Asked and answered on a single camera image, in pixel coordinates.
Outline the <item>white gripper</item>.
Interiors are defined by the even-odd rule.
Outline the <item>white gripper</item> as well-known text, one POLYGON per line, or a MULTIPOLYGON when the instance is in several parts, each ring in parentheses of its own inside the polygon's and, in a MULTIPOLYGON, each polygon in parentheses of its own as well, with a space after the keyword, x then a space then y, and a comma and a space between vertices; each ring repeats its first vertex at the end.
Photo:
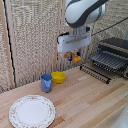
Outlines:
MULTIPOLYGON (((91 42, 91 34, 89 32, 75 37, 70 36, 69 34, 59 36, 57 38, 57 51, 60 53, 66 53, 74 49, 78 49, 84 46, 87 46, 91 42)), ((81 57, 81 51, 77 52, 77 55, 81 57)), ((72 54, 70 54, 68 61, 72 61, 72 54)))

